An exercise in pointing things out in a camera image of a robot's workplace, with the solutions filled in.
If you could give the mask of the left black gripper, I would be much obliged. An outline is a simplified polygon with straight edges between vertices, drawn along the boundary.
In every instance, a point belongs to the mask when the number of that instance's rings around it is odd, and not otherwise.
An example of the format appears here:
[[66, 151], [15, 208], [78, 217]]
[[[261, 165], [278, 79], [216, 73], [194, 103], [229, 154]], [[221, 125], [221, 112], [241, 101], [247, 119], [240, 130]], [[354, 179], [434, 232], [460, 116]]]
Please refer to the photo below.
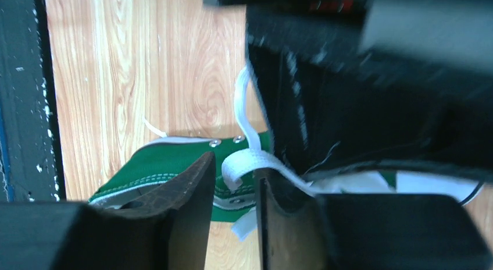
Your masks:
[[492, 0], [203, 2], [245, 5], [250, 42], [384, 84], [247, 47], [274, 154], [297, 174], [492, 180], [492, 115], [471, 106], [492, 105]]

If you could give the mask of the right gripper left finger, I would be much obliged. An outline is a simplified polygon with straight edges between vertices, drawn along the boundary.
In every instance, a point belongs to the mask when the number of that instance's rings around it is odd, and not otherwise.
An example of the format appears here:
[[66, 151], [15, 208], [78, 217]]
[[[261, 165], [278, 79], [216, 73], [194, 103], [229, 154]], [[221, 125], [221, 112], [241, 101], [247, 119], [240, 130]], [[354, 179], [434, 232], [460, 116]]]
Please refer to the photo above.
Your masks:
[[204, 269], [216, 161], [207, 152], [119, 209], [3, 202], [2, 269]]

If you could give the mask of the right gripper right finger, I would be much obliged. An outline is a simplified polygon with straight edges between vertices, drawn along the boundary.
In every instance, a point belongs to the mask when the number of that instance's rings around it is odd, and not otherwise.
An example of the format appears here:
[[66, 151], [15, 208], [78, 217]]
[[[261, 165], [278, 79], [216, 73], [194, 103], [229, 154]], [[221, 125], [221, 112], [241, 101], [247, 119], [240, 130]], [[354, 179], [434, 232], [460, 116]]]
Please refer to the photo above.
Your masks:
[[492, 251], [452, 197], [307, 196], [255, 172], [262, 269], [489, 269]]

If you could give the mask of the green canvas sneaker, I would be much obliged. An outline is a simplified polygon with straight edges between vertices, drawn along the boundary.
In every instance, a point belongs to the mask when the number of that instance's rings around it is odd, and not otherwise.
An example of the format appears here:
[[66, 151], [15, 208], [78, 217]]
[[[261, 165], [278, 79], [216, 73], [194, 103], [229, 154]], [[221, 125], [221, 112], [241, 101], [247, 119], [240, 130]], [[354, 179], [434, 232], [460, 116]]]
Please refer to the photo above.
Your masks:
[[[216, 157], [215, 197], [212, 220], [235, 222], [255, 206], [255, 188], [251, 174], [242, 177], [242, 185], [230, 191], [224, 184], [221, 165], [230, 154], [243, 150], [247, 142], [234, 138], [162, 137], [146, 144], [123, 167], [90, 197], [89, 203], [105, 208], [120, 208], [148, 190], [185, 171], [201, 155], [213, 152]], [[423, 173], [380, 173], [398, 193], [438, 193], [454, 197], [462, 205], [482, 189], [478, 181]]]

